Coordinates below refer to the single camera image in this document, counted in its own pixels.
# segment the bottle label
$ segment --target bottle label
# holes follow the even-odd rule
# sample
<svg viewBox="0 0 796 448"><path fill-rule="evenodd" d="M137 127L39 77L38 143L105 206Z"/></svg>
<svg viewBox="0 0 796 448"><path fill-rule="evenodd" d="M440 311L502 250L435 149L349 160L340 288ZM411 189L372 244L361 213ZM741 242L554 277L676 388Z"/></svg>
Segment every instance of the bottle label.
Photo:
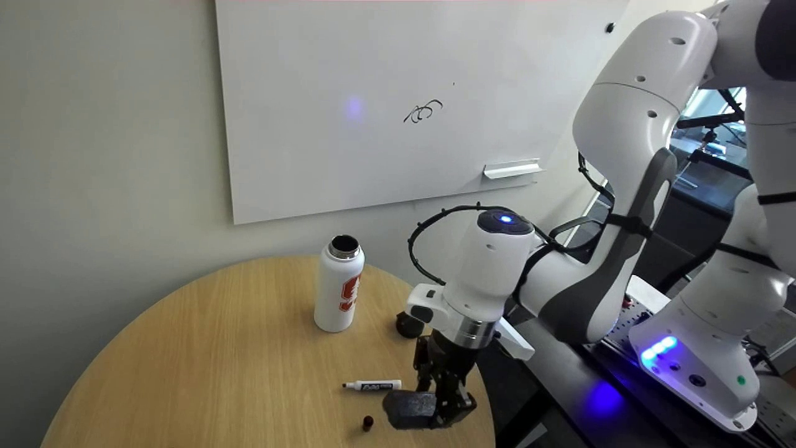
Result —
<svg viewBox="0 0 796 448"><path fill-rule="evenodd" d="M344 284L344 293L340 293L340 311L351 311L355 305L355 286L357 286L357 277L349 280Z"/></svg>

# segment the writing on whiteboard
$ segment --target writing on whiteboard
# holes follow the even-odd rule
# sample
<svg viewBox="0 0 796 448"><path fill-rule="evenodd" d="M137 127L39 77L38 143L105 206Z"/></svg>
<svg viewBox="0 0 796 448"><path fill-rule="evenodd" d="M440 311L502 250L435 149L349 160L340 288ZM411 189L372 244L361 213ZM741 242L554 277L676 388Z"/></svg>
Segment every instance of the writing on whiteboard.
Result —
<svg viewBox="0 0 796 448"><path fill-rule="evenodd" d="M443 111L445 104L440 101L430 101L421 108L416 108L412 112L407 112L403 118L403 123L411 123L411 125L421 125L423 119L430 119L435 111Z"/></svg>

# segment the white wall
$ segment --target white wall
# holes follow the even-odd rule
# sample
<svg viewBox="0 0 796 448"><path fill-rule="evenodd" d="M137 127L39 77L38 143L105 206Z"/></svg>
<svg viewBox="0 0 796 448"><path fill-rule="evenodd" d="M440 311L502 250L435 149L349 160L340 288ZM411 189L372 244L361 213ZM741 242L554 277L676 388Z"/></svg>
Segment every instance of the white wall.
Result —
<svg viewBox="0 0 796 448"><path fill-rule="evenodd" d="M574 216L591 193L574 174L569 123L560 133L535 188L479 200L543 228ZM315 252L339 230L416 282L405 236L466 201L232 228L227 185L212 0L0 2L0 447L38 447L89 359L180 284ZM445 232L421 246L430 267L445 265L440 244Z"/></svg>

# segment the black cable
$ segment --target black cable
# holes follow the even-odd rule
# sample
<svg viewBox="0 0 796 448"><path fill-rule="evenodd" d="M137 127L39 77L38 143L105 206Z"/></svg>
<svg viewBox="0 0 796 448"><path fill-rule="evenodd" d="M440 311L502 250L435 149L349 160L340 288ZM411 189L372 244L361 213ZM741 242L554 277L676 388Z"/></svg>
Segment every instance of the black cable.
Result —
<svg viewBox="0 0 796 448"><path fill-rule="evenodd" d="M765 206L765 205L789 205L789 201L796 201L796 193L759 195L757 201L759 201L762 206Z"/></svg>
<svg viewBox="0 0 796 448"><path fill-rule="evenodd" d="M752 337L747 337L743 344L757 352L753 356L748 356L748 364L752 364L753 369L757 369L759 364L765 364L768 372L770 372L774 377L778 377L778 369L775 369L775 364L774 364L774 359L770 359L770 354L768 354L768 348L765 348L764 344L753 341Z"/></svg>
<svg viewBox="0 0 796 448"><path fill-rule="evenodd" d="M615 195L606 193L602 185L598 185L589 174L586 160L578 152L578 172L591 185L595 193L605 195L609 201L615 201Z"/></svg>
<svg viewBox="0 0 796 448"><path fill-rule="evenodd" d="M574 255L574 252L589 246L595 239L599 239L602 232L598 232L591 239L586 239L586 242L580 244L580 246L563 246L560 242L554 242L554 236L558 236L560 232L574 230L574 228L580 228L580 224L598 224L598 228L602 228L599 223L591 223L591 220L586 220L586 216L580 216L580 220L573 220L573 223L564 223L564 224L554 228L549 234L535 230L535 232L545 239L545 246L540 246L535 255L528 257L528 261L525 261L525 267L522 267L522 274L519 274L519 280L518 280L518 286L514 286L514 291L512 291L512 301L514 301L514 305L519 305L519 291L522 291L522 286L528 284L528 274L530 274L547 255L553 255L553 252Z"/></svg>
<svg viewBox="0 0 796 448"><path fill-rule="evenodd" d="M418 230L407 236L407 259L412 261L412 267L430 282L445 286L445 282L430 271L423 269L423 265L418 261L416 257L416 239L432 224L438 224L440 220L445 220L448 215L457 215L457 213L484 213L484 210L505 210L505 206L483 206L479 201L476 205L461 205L461 206L453 206L453 210L443 210L438 215L432 215L430 220L426 223L418 223Z"/></svg>
<svg viewBox="0 0 796 448"><path fill-rule="evenodd" d="M723 255L732 255L732 257L738 257L738 259L748 259L748 261L768 267L768 269L778 269L770 257L764 257L764 255L757 255L757 252L747 252L741 246L732 246L732 244L722 244L719 242L717 252L723 252Z"/></svg>

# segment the white bottle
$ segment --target white bottle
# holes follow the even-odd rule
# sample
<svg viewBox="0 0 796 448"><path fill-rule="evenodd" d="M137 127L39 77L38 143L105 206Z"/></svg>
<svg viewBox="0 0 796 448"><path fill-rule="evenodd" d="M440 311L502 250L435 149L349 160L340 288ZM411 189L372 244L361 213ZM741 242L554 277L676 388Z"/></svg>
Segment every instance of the white bottle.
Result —
<svg viewBox="0 0 796 448"><path fill-rule="evenodd" d="M366 269L366 255L349 234L334 236L318 257L315 326L323 331L345 331L355 316L357 277Z"/></svg>

